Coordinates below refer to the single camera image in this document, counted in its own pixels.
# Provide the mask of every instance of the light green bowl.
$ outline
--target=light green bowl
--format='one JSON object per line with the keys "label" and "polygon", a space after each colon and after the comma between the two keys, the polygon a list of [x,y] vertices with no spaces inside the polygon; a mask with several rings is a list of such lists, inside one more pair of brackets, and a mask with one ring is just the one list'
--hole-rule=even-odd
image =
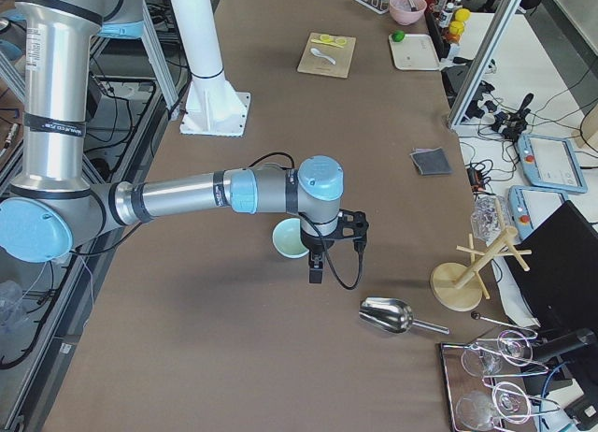
{"label": "light green bowl", "polygon": [[291,259],[303,257],[309,252],[301,243],[301,223],[297,218],[286,219],[277,224],[272,231],[272,243],[277,252]]}

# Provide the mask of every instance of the white wall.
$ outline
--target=white wall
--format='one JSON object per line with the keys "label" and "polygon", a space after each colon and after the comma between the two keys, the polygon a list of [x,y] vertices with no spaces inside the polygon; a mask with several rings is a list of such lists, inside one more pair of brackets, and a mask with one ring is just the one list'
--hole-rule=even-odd
{"label": "white wall", "polygon": [[554,0],[598,53],[598,0]]}

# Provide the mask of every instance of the wooden mug stand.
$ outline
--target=wooden mug stand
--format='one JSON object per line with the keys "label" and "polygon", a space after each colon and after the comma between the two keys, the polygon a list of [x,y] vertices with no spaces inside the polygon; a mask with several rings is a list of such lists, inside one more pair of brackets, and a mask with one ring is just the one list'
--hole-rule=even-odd
{"label": "wooden mug stand", "polygon": [[479,276],[479,270],[487,265],[492,259],[499,256],[514,256],[524,271],[529,271],[529,266],[522,256],[531,254],[531,250],[517,250],[513,245],[513,239],[517,236],[515,226],[505,226],[500,204],[496,203],[496,210],[499,223],[502,227],[500,235],[484,251],[474,249],[474,238],[469,235],[469,248],[458,246],[460,252],[468,252],[470,265],[464,266],[455,262],[446,262],[437,266],[430,277],[432,292],[440,303],[451,309],[460,312],[472,310],[484,296],[490,299],[484,281]]}

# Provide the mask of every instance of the brown tabletop surface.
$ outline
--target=brown tabletop surface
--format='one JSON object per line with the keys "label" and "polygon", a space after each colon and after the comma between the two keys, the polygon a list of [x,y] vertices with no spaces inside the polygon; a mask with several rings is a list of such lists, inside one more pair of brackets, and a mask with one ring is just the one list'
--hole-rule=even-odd
{"label": "brown tabletop surface", "polygon": [[[241,138],[166,133],[148,180],[247,166],[270,151],[298,164],[325,154],[345,170],[345,209],[370,222],[363,281],[343,290],[326,267],[272,246],[285,214],[216,209],[144,225],[117,252],[45,431],[376,431],[449,429],[437,343],[487,329],[442,307],[429,287],[471,230],[471,191],[438,72],[393,68],[397,29],[352,0],[221,0],[226,74],[252,104]],[[404,27],[425,31],[423,21]],[[296,72],[310,32],[357,38],[349,77]],[[414,148],[442,147],[450,176],[419,176]],[[346,281],[350,243],[332,248]],[[502,313],[495,284],[488,316]],[[391,335],[359,319],[392,296],[450,336]]]}

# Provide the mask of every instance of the white spoon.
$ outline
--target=white spoon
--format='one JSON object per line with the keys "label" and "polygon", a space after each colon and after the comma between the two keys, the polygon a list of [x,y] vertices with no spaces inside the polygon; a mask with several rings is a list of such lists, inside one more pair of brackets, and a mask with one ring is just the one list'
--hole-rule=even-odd
{"label": "white spoon", "polygon": [[325,53],[322,53],[319,49],[316,49],[315,47],[312,47],[309,51],[311,51],[311,54],[314,56],[330,61],[331,65],[336,64],[336,60],[332,56],[328,56]]}

